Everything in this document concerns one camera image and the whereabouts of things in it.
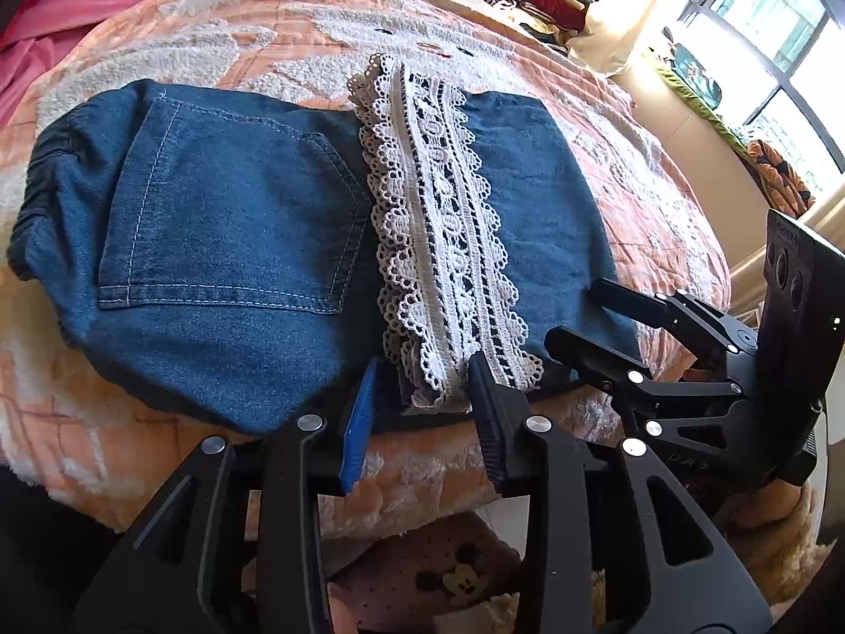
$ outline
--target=green cloth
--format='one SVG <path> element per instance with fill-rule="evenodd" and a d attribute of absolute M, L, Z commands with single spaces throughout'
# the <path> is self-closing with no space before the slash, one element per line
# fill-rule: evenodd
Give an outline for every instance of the green cloth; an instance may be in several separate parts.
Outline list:
<path fill-rule="evenodd" d="M 678 95 L 680 99 L 683 99 L 683 102 L 686 102 L 686 105 L 688 105 L 693 112 L 696 112 L 698 116 L 706 122 L 709 122 L 716 133 L 721 136 L 725 143 L 728 143 L 730 149 L 734 150 L 742 161 L 753 167 L 754 163 L 748 156 L 748 150 L 746 150 L 745 143 L 743 143 L 737 134 L 721 120 L 720 116 L 718 116 L 705 104 L 704 100 L 700 99 L 700 97 L 696 95 L 696 91 L 690 88 L 690 86 L 683 81 L 683 78 L 680 78 L 678 74 L 660 60 L 656 54 L 652 54 L 652 52 L 647 51 L 643 53 L 643 56 L 649 61 L 649 63 L 651 63 L 654 70 L 658 73 L 658 75 L 660 75 L 660 78 L 663 79 L 663 82 L 666 83 L 669 88 L 672 88 L 675 94 Z"/>

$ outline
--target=window glass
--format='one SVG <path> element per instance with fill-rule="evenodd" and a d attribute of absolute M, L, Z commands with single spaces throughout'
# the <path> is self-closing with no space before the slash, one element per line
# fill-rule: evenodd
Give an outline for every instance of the window glass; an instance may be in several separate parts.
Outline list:
<path fill-rule="evenodd" d="M 775 147 L 817 198 L 842 182 L 825 144 L 785 92 L 775 95 L 749 124 L 749 134 Z"/>
<path fill-rule="evenodd" d="M 678 37 L 721 86 L 716 113 L 728 126 L 742 126 L 776 88 L 756 55 L 706 16 L 696 16 Z"/>
<path fill-rule="evenodd" d="M 712 9 L 787 71 L 825 14 L 819 0 L 716 0 Z"/>
<path fill-rule="evenodd" d="M 807 100 L 828 133 L 845 152 L 845 34 L 834 22 L 827 22 L 806 59 L 801 62 L 792 83 Z"/>

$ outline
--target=lace strip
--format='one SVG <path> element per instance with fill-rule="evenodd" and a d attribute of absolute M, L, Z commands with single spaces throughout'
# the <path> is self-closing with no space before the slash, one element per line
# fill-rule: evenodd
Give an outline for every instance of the lace strip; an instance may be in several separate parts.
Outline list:
<path fill-rule="evenodd" d="M 385 54 L 350 91 L 376 200 L 384 351 L 414 386 L 411 412 L 465 412 L 466 364 L 479 350 L 497 383 L 534 388 L 542 363 L 522 350 L 527 326 L 463 92 Z"/>

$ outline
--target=pink fabric with mickey mouse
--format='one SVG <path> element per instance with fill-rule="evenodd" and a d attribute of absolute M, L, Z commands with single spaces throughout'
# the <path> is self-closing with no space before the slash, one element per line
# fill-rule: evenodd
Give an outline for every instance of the pink fabric with mickey mouse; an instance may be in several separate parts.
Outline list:
<path fill-rule="evenodd" d="M 428 631 L 441 614 L 514 590 L 521 561 L 474 512 L 379 541 L 328 586 L 358 629 Z"/>

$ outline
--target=back pocket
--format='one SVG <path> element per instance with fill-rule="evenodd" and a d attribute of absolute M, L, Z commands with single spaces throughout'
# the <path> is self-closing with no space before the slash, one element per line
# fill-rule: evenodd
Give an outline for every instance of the back pocket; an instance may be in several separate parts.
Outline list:
<path fill-rule="evenodd" d="M 369 209 L 323 134 L 159 96 L 117 181 L 100 308 L 339 313 Z"/>

